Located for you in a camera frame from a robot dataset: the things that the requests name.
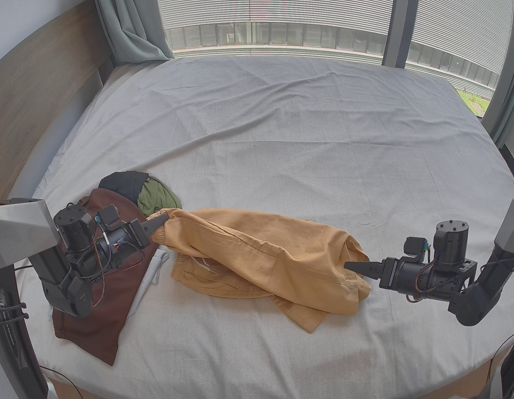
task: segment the gray-green curtain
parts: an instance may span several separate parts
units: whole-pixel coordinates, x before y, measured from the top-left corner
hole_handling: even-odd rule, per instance
[[[514,15],[506,60],[482,125],[498,148],[502,148],[514,124]]]
[[[94,0],[117,64],[173,58],[157,0]]]

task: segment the wooden headboard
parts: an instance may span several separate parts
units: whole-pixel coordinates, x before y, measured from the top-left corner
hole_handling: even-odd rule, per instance
[[[94,0],[87,0],[0,60],[0,201],[49,124],[110,55]]]

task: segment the green lawn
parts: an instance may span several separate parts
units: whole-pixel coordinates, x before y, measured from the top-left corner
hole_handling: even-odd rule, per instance
[[[462,100],[469,107],[469,109],[473,111],[473,114],[475,114],[476,116],[484,115],[484,113],[488,109],[490,101],[487,101],[486,99],[483,99],[478,95],[474,95],[473,93],[469,93],[468,91],[457,90],[457,92],[462,98]]]

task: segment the maroon fabric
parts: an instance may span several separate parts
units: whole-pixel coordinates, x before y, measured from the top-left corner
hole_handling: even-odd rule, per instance
[[[119,210],[120,220],[125,222],[133,219],[138,219],[139,222],[146,220],[137,205],[111,190],[95,189],[90,196],[82,198],[80,204],[85,206],[91,216],[95,216],[96,212],[106,205],[114,204]],[[112,366],[119,347],[120,331],[156,249],[157,244],[154,243],[144,249],[144,262],[133,269],[123,271],[141,261],[142,256],[139,252],[128,258],[120,270],[107,272],[104,276],[106,280],[104,297],[87,318],[75,318],[54,309],[52,319],[56,337],[77,344],[86,352]],[[101,293],[102,282],[100,281],[93,287],[95,303]]]

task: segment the white bed sheet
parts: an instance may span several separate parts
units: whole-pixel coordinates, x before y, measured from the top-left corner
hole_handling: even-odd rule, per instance
[[[128,65],[85,111],[35,196],[52,214],[116,170],[150,172],[183,208],[235,208],[347,230],[372,260],[407,236],[470,225],[484,263],[514,180],[443,79],[296,57]],[[378,288],[356,316],[308,334],[267,298],[199,294],[161,269],[119,339],[113,367],[54,337],[33,271],[18,275],[42,365],[111,398],[417,397],[488,360],[514,332],[514,274],[475,327],[447,304]]]

